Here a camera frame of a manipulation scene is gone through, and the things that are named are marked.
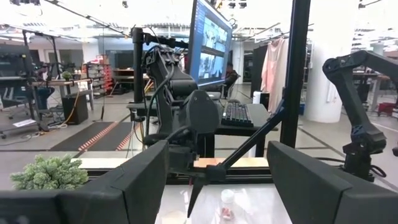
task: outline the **monitor screen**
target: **monitor screen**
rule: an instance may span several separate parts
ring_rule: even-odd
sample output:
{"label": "monitor screen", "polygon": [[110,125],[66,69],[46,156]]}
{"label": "monitor screen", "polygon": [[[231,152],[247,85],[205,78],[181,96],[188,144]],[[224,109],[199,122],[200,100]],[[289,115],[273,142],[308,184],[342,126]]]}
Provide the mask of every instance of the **monitor screen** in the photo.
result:
{"label": "monitor screen", "polygon": [[194,0],[187,67],[198,86],[224,82],[231,38],[231,24],[208,1]]}

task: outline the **green succulent plant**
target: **green succulent plant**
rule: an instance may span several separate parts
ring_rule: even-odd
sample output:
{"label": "green succulent plant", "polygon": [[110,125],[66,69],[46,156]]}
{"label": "green succulent plant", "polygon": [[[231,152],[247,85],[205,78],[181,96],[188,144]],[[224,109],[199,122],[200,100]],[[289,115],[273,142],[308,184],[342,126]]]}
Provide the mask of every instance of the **green succulent plant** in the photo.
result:
{"label": "green succulent plant", "polygon": [[72,74],[68,71],[62,72],[61,75],[62,75],[62,78],[65,78],[65,79],[72,77]]}
{"label": "green succulent plant", "polygon": [[50,159],[38,155],[23,172],[11,174],[11,180],[17,190],[77,189],[87,182],[88,174],[79,169],[81,160],[72,162],[71,159],[71,155]]}

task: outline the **pink garment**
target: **pink garment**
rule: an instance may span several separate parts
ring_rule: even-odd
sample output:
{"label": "pink garment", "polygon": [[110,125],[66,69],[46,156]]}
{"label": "pink garment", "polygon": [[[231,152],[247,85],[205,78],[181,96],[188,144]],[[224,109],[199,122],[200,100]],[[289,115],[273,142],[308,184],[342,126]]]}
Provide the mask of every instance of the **pink garment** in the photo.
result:
{"label": "pink garment", "polygon": [[288,42],[283,38],[268,44],[266,57],[262,66],[261,91],[269,93],[270,112],[275,112],[282,99],[285,85]]}

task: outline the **floor mat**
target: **floor mat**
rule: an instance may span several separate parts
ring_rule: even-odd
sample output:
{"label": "floor mat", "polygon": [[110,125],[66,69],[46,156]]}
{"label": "floor mat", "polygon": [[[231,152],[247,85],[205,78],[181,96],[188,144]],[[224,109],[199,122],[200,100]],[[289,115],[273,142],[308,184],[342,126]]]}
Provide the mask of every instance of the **floor mat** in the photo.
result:
{"label": "floor mat", "polygon": [[107,135],[86,150],[90,152],[123,150],[130,140],[131,128],[131,122],[119,123]]}
{"label": "floor mat", "polygon": [[95,122],[52,147],[50,151],[82,151],[88,149],[118,124],[117,122]]}

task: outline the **black keyboard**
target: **black keyboard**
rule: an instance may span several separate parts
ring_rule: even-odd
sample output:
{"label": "black keyboard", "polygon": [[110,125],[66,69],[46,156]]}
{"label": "black keyboard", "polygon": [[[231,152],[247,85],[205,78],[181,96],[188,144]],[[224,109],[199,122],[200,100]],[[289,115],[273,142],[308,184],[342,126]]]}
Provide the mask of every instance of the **black keyboard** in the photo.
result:
{"label": "black keyboard", "polygon": [[248,106],[242,103],[227,103],[221,124],[237,127],[253,127]]}

